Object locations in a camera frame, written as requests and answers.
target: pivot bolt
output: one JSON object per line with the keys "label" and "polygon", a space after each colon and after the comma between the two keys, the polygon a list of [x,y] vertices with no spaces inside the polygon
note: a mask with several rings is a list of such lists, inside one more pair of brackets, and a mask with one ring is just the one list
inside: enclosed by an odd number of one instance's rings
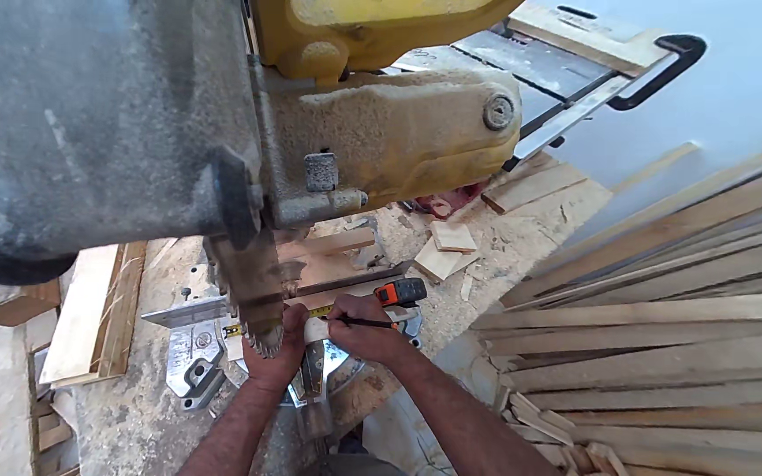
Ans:
{"label": "pivot bolt", "polygon": [[513,101],[504,94],[493,94],[484,104],[483,119],[487,129],[504,129],[513,121]]}

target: saw blade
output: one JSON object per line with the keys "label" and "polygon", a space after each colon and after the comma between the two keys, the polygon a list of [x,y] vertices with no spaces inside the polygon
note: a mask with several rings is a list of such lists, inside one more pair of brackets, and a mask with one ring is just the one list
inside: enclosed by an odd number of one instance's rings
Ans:
{"label": "saw blade", "polygon": [[245,250],[231,245],[227,235],[209,236],[205,250],[213,261],[217,286],[228,311],[239,319],[241,332],[258,354],[274,357],[281,349],[284,328],[281,272],[272,231],[260,233]]}

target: workbench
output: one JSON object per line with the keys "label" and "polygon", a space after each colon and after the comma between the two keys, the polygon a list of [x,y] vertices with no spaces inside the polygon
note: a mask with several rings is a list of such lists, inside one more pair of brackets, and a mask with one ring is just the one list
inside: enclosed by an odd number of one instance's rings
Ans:
{"label": "workbench", "polygon": [[[502,216],[481,200],[453,215],[450,221],[469,226],[481,258],[439,285],[426,279],[429,296],[421,302],[422,351],[434,357],[609,198],[607,189],[588,179]],[[375,228],[392,264],[414,258],[429,238],[429,216],[409,214],[397,206],[318,223],[317,229],[343,230],[348,222],[361,218],[368,218],[368,225]],[[198,265],[206,260],[201,238],[183,238],[166,247],[168,240],[173,239],[149,243],[138,315],[184,301],[181,288],[191,282],[191,274],[202,272]],[[468,301],[460,295],[464,274],[472,276]],[[422,277],[415,268],[407,275]],[[174,474],[236,393],[226,380],[207,409],[183,412],[181,400],[164,381],[168,336],[168,329],[137,319],[128,372],[74,388],[82,475]],[[235,375],[233,380],[242,378]],[[335,435],[344,435],[399,387],[391,373],[369,362],[332,397]],[[294,474],[313,461],[317,451],[313,445],[302,444],[295,410],[282,407],[261,439],[251,473]]]}

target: left hand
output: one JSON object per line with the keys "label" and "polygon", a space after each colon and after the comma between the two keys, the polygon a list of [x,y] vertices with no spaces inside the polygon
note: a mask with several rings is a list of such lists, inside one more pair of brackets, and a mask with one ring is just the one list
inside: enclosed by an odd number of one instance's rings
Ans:
{"label": "left hand", "polygon": [[287,390],[305,355],[305,322],[309,315],[304,304],[290,307],[284,304],[284,338],[281,350],[273,358],[261,357],[243,338],[243,358],[249,369],[249,379],[245,384],[279,396]]}

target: black handle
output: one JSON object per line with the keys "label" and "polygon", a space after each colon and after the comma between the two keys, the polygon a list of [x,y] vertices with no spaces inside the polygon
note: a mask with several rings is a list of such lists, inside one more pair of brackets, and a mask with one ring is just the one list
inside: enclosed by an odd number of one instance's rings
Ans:
{"label": "black handle", "polygon": [[663,86],[669,84],[669,81],[674,80],[679,74],[686,71],[687,68],[693,66],[707,50],[707,43],[693,35],[665,35],[654,40],[654,44],[662,49],[676,53],[678,59],[637,92],[629,97],[614,97],[607,102],[608,106],[617,111],[634,109],[642,104],[643,101],[649,99],[652,94],[660,91]]}

